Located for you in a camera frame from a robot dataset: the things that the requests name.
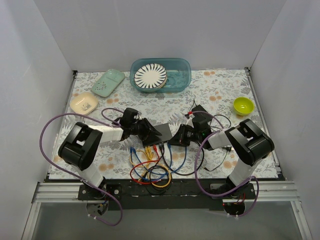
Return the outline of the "black network switch box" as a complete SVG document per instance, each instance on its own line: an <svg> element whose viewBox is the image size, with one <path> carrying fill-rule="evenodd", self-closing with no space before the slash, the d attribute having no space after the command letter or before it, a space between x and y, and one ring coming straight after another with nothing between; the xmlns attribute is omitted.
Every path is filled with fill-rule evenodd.
<svg viewBox="0 0 320 240"><path fill-rule="evenodd" d="M147 139L142 142L144 147L165 143L173 137L168 123L156 125L154 128L160 133L160 135L151 133Z"/></svg>

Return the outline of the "black power adapter brick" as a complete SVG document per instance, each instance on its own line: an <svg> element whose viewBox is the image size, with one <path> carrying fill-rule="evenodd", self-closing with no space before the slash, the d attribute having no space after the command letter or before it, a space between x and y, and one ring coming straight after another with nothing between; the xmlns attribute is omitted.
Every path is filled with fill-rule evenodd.
<svg viewBox="0 0 320 240"><path fill-rule="evenodd" d="M191 109L193 114L208 114L208 112L199 104Z"/></svg>

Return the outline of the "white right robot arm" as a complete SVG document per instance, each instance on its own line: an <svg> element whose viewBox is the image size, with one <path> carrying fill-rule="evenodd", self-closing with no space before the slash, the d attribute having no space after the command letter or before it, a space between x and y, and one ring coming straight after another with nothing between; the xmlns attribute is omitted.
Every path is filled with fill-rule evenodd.
<svg viewBox="0 0 320 240"><path fill-rule="evenodd" d="M168 141L173 146L187 147L190 142L201 144L212 129L207 117L195 116L180 125L177 133ZM206 150L215 150L221 147L234 148L239 159L226 184L231 188L238 186L250 177L260 162L275 149L274 142L253 121L245 119L238 125L209 137L204 143Z"/></svg>

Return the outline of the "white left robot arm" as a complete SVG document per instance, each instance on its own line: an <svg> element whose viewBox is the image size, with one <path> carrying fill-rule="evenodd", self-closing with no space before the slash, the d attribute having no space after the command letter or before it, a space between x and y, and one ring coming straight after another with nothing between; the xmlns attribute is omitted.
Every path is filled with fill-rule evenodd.
<svg viewBox="0 0 320 240"><path fill-rule="evenodd" d="M72 165L81 179L97 188L104 181L94 165L99 144L121 142L131 135L144 142L150 137L161 136L162 133L146 118L140 117L138 110L128 107L122 112L122 117L112 121L112 125L77 122L59 147L58 156Z"/></svg>

